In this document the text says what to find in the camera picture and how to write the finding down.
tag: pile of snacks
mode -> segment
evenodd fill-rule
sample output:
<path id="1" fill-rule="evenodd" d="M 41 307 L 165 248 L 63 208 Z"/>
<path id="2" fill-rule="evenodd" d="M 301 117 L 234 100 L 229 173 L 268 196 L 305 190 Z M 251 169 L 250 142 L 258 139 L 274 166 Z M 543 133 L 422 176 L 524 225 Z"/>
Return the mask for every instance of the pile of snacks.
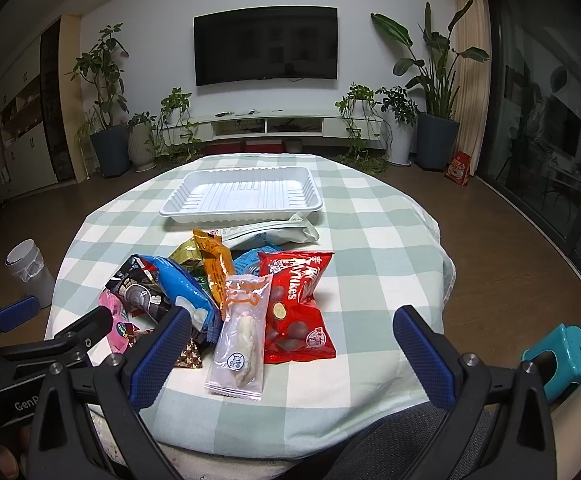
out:
<path id="1" fill-rule="evenodd" d="M 214 352 L 206 388 L 261 399 L 264 364 L 335 357 L 313 297 L 333 253 L 288 250 L 318 238 L 311 223 L 295 215 L 195 229 L 169 258 L 133 254 L 99 298 L 113 315 L 111 350 L 125 351 L 176 305 L 190 312 L 193 329 L 175 366 L 202 368 L 202 356 Z"/>

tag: metal bolt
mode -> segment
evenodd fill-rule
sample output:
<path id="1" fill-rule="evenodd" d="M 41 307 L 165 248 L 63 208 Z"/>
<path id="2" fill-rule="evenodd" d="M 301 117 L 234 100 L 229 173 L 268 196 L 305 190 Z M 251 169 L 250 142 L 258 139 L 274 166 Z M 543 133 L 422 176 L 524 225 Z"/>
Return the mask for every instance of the metal bolt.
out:
<path id="1" fill-rule="evenodd" d="M 71 359 L 73 361 L 81 361 L 84 357 L 86 357 L 86 354 L 77 350 L 77 352 L 75 352 L 74 354 L 71 355 Z"/>
<path id="2" fill-rule="evenodd" d="M 537 365 L 533 361 L 522 361 L 522 370 L 527 374 L 534 374 L 537 372 Z"/>
<path id="3" fill-rule="evenodd" d="M 122 354 L 112 353 L 106 359 L 106 364 L 109 366 L 119 366 L 124 359 Z"/>
<path id="4" fill-rule="evenodd" d="M 464 354 L 461 360 L 464 361 L 466 366 L 477 366 L 479 364 L 479 357 L 475 354 Z"/>
<path id="5" fill-rule="evenodd" d="M 64 369 L 64 365 L 62 363 L 53 363 L 50 365 L 48 369 L 52 375 L 59 375 L 59 373 Z"/>

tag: dark gray fabric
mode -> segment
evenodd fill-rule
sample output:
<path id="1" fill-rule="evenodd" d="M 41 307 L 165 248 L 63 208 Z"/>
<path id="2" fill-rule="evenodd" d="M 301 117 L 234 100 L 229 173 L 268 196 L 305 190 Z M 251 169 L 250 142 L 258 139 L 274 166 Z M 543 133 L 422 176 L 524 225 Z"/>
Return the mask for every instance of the dark gray fabric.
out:
<path id="1" fill-rule="evenodd" d="M 353 437 L 325 480 L 397 480 L 435 434 L 444 415 L 443 410 L 426 402 L 378 420 Z M 483 410 L 451 480 L 459 480 L 472 470 L 491 419 L 492 414 Z"/>

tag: round table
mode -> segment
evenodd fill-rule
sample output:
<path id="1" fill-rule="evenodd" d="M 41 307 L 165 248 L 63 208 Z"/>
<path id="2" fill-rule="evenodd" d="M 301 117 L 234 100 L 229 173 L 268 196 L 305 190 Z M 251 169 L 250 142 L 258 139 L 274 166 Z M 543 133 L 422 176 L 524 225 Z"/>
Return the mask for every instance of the round table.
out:
<path id="1" fill-rule="evenodd" d="M 253 464 L 279 472 L 293 463 L 286 461 L 333 446 L 382 416 L 427 400 L 395 342 L 392 314 L 412 304 L 436 332 L 443 331 L 455 266 L 440 245 L 437 222 L 394 187 L 314 155 L 206 156 L 91 213 L 59 269 L 46 336 L 96 307 L 100 291 L 128 256 L 168 256 L 191 236 L 198 226 L 158 214 L 187 173 L 295 165 L 312 171 L 324 200 L 323 209 L 309 216 L 319 240 L 302 249 L 335 252 L 315 299 L 337 357 L 266 365 L 261 402 L 208 393 L 211 352 L 202 369 L 173 369 L 141 416 L 158 442 L 181 448 L 170 458 L 186 476 L 197 473 L 190 460 L 209 456 L 257 459 Z M 93 363 L 109 352 L 104 339 L 90 352 Z M 209 479 L 222 478 L 221 468 L 208 473 Z M 236 475 L 234 469 L 228 473 Z"/>

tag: white tv cabinet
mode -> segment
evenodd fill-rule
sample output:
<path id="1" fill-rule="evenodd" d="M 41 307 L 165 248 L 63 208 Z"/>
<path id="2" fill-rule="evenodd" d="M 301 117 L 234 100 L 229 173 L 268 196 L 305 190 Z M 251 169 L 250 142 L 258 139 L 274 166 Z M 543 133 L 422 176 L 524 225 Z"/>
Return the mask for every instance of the white tv cabinet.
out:
<path id="1" fill-rule="evenodd" d="M 355 124 L 364 139 L 375 140 L 381 131 L 381 121 L 354 117 Z M 192 130 L 195 137 L 209 142 L 212 140 L 253 139 L 257 137 L 326 137 L 346 139 L 350 131 L 339 111 L 331 110 L 266 110 L 253 114 L 232 114 L 222 117 L 191 117 L 198 123 Z M 167 128 L 164 140 L 168 145 L 183 144 L 188 132 L 183 127 Z"/>

